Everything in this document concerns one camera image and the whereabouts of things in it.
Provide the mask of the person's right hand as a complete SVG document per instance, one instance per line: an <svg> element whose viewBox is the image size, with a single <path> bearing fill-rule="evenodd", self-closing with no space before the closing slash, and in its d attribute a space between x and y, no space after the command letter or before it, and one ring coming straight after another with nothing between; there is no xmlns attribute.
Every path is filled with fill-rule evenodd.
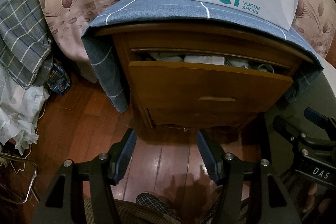
<svg viewBox="0 0 336 224"><path fill-rule="evenodd" d="M311 184L311 186L310 186L310 188L309 188L309 190L307 192L306 205L302 209L303 213L306 213L306 212L310 211L315 206L317 206L318 211L320 213L323 213L326 210L326 208L328 207L328 204L330 202L330 200L328 198L322 200L320 203L318 203L315 200L315 194L317 192L317 189L318 189L318 184L316 182L314 182L313 184Z"/></svg>

